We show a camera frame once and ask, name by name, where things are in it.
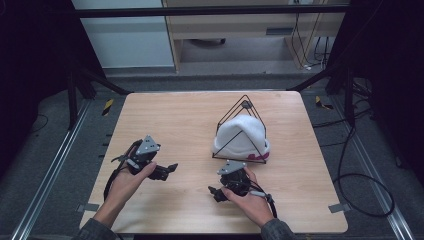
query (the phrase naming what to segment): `black metal pole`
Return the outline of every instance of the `black metal pole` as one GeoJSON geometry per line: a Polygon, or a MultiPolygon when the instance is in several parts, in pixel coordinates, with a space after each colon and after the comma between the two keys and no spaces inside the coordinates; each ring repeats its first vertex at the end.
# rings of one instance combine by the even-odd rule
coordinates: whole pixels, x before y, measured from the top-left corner
{"type": "Polygon", "coordinates": [[[46,7],[48,14],[74,16],[79,18],[110,17],[153,17],[188,15],[238,15],[238,14],[284,14],[284,13],[339,13],[361,10],[366,5],[257,5],[257,6],[208,6],[208,7],[164,7],[164,8],[123,8],[83,9],[59,11],[46,7]]]}

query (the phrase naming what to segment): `white cabinet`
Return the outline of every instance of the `white cabinet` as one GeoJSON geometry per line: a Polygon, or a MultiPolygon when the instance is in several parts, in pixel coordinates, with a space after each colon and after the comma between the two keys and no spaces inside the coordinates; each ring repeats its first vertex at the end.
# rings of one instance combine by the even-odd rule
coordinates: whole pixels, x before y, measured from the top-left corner
{"type": "MultiPolygon", "coordinates": [[[[72,0],[76,9],[162,7],[160,0],[72,0]]],[[[164,17],[81,19],[100,64],[107,70],[174,67],[164,17]]]]}

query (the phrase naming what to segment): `wooden table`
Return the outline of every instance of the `wooden table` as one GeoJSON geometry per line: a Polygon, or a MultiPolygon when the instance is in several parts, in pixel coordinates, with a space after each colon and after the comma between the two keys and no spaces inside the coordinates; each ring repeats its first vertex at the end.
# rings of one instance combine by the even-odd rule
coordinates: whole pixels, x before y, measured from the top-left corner
{"type": "MultiPolygon", "coordinates": [[[[167,181],[147,179],[127,203],[113,230],[118,233],[258,233],[231,202],[217,203],[208,186],[221,187],[212,158],[218,121],[247,94],[267,129],[267,164],[249,163],[271,193],[281,220],[296,233],[342,233],[347,222],[329,205],[339,203],[302,98],[297,92],[171,92],[128,95],[89,203],[101,204],[117,162],[133,141],[147,134],[161,144],[155,161],[178,163],[167,181]]],[[[86,211],[81,226],[94,215],[86,211]]]]}

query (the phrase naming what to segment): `finger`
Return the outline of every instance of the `finger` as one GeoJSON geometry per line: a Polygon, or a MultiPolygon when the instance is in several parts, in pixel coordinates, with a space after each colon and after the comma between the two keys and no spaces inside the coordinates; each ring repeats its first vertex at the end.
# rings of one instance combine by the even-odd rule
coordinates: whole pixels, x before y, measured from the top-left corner
{"type": "Polygon", "coordinates": [[[140,178],[143,181],[146,177],[150,176],[150,174],[153,173],[153,171],[155,170],[155,168],[156,168],[156,162],[153,162],[152,161],[151,163],[147,164],[143,168],[143,170],[141,170],[141,172],[139,172],[137,174],[137,178],[140,178]]]}
{"type": "Polygon", "coordinates": [[[224,193],[225,197],[227,197],[228,200],[237,204],[240,196],[236,195],[233,191],[226,187],[221,188],[221,191],[222,193],[224,193]]]}
{"type": "Polygon", "coordinates": [[[256,180],[256,175],[252,172],[252,170],[250,170],[248,167],[244,167],[244,171],[246,171],[246,174],[250,180],[254,181],[255,183],[258,183],[258,181],[256,180]]]}

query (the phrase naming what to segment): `black curtain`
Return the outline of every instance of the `black curtain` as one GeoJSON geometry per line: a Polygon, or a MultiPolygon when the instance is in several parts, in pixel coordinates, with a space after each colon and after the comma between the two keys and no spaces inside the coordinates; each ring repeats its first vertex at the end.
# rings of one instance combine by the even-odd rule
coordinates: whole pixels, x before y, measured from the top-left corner
{"type": "Polygon", "coordinates": [[[67,89],[68,61],[49,37],[61,42],[81,66],[105,78],[80,19],[46,15],[51,25],[40,25],[43,9],[74,10],[69,0],[0,0],[0,98],[2,105],[0,179],[20,150],[37,118],[44,98],[67,89]]]}
{"type": "MultiPolygon", "coordinates": [[[[369,0],[352,2],[372,3],[369,0]]],[[[362,14],[346,14],[329,65],[343,55],[352,39],[360,36],[349,55],[350,66],[355,77],[371,81],[371,104],[381,128],[402,165],[414,170],[424,184],[421,93],[424,88],[424,1],[382,0],[379,3],[375,1],[370,5],[373,7],[362,14]]],[[[340,80],[343,81],[332,78],[330,84],[340,80]]]]}

